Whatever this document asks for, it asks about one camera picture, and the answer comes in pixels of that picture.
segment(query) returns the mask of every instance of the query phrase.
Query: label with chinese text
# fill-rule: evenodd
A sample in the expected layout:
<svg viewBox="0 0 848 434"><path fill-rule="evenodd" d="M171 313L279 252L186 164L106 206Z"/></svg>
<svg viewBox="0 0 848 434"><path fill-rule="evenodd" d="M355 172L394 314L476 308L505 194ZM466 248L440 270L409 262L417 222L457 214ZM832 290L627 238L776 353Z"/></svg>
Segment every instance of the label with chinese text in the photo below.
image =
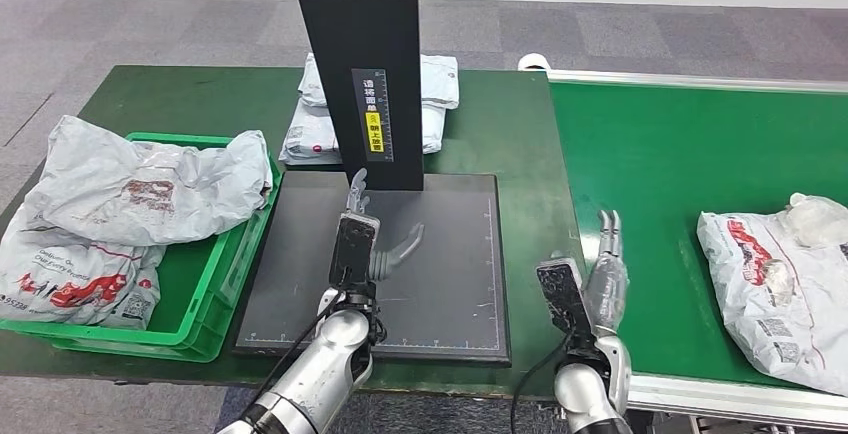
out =
<svg viewBox="0 0 848 434"><path fill-rule="evenodd" d="M362 116L365 157L369 162L393 162L389 86L385 69L351 69L356 102Z"/></svg>

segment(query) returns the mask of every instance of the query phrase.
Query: green plastic crate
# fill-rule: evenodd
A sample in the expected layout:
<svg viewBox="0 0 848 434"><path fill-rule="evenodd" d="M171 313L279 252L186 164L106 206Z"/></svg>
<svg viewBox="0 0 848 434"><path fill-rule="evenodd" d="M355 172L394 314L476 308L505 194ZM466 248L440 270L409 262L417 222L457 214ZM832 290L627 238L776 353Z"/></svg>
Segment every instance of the green plastic crate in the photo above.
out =
<svg viewBox="0 0 848 434"><path fill-rule="evenodd" d="M131 141L199 149L226 146L226 137L134 132ZM221 352L239 296L256 255L282 174L271 162L274 186L268 205L246 222L202 241L168 246L159 265L162 298L146 331L49 322L0 321L0 329L48 340L54 347L87 352L210 362Z"/></svg>

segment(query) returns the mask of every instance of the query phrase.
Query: white plastic bag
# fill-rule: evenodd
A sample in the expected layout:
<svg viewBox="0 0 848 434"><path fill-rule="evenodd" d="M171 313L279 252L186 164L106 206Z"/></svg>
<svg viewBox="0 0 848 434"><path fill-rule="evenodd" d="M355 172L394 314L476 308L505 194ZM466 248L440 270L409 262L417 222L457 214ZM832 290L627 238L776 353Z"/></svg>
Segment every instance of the white plastic bag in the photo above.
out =
<svg viewBox="0 0 848 434"><path fill-rule="evenodd" d="M459 66L455 57L421 56L421 104L445 109L459 107ZM311 52L306 56L303 77L297 86L307 106L327 107L318 64Z"/></svg>
<svg viewBox="0 0 848 434"><path fill-rule="evenodd" d="M424 154L442 149L445 109L421 106L421 141ZM341 164L339 142L333 120L326 107L308 105L298 100L291 127L283 140L280 160L290 166Z"/></svg>
<svg viewBox="0 0 848 434"><path fill-rule="evenodd" d="M725 328L758 371L848 395L848 245L801 246L781 216L701 214Z"/></svg>
<svg viewBox="0 0 848 434"><path fill-rule="evenodd" d="M141 258L135 282L130 284L124 300L118 303L99 325L124 329L147 329L153 309L159 304L159 275L156 268L165 255L165 246L152 246Z"/></svg>
<svg viewBox="0 0 848 434"><path fill-rule="evenodd" d="M44 171L24 206L27 226L152 246L205 239L265 204L271 168L260 131L222 149L129 142L75 117L50 133Z"/></svg>
<svg viewBox="0 0 848 434"><path fill-rule="evenodd" d="M848 243L848 208L826 197L796 192L778 219L802 246L834 247Z"/></svg>
<svg viewBox="0 0 848 434"><path fill-rule="evenodd" d="M459 106L456 58L421 56L421 146L424 154L442 149L447 109ZM279 159L288 165L341 164L338 140L315 57L306 58L300 98Z"/></svg>
<svg viewBox="0 0 848 434"><path fill-rule="evenodd" d="M89 241L57 227L27 229L24 214L22 206L0 241L2 319L97 324L130 291L145 288L137 286L140 277L155 278L165 252ZM158 300L158 283L155 289ZM146 327L150 311L127 327Z"/></svg>

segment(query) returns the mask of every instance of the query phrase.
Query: black pillar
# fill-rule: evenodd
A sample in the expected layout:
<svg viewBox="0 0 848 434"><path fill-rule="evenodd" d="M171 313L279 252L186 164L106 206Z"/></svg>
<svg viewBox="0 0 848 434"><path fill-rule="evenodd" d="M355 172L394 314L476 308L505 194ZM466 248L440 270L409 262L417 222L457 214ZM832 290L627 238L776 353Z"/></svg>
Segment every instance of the black pillar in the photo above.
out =
<svg viewBox="0 0 848 434"><path fill-rule="evenodd" d="M300 0L348 182L423 189L418 0Z"/></svg>

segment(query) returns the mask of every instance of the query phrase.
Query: robotic arm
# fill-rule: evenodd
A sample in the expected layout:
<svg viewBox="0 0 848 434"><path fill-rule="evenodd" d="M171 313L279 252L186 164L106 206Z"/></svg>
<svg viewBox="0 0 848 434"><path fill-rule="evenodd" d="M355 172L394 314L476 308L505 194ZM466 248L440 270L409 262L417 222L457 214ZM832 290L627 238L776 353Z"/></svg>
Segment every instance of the robotic arm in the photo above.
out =
<svg viewBox="0 0 848 434"><path fill-rule="evenodd" d="M339 218L331 287L319 303L312 342L273 387L261 392L241 419L219 434L323 434L353 391L371 375L371 348L386 337L377 318L374 281L384 279L409 256L421 241L423 226L413 227L410 236L392 251L375 252L380 222L364 213L368 203L367 197L361 198L364 178L364 170L354 177L347 208ZM617 227L602 231L602 239L617 238L617 231ZM590 321L572 259L553 259L536 268L553 323L566 335L554 392L573 434L631 432L621 417L627 403L630 358L615 335L620 315L604 317L610 308L623 312L626 272L619 270L624 265L618 246L617 241L602 241L601 256L585 292L587 298L598 300L591 309L595 321ZM604 292L618 294L592 297ZM311 326L295 347L309 332Z"/></svg>
<svg viewBox="0 0 848 434"><path fill-rule="evenodd" d="M553 324L566 338L559 353L554 394L572 434L630 434L627 409L630 355L616 335L624 314L627 269L621 260L620 220L599 213L598 261L585 289L573 259L536 268Z"/></svg>
<svg viewBox="0 0 848 434"><path fill-rule="evenodd" d="M379 276L370 272L380 221L364 213L368 203L367 197L361 198L364 189L362 170L351 184L347 208L339 218L331 287L319 304L314 339L276 384L220 434L324 433L350 394L371 375L371 347L383 341L386 332L377 319L377 290L372 280ZM417 245L423 227L416 233ZM414 249L407 242L404 247L405 255ZM308 328L301 340L311 330Z"/></svg>

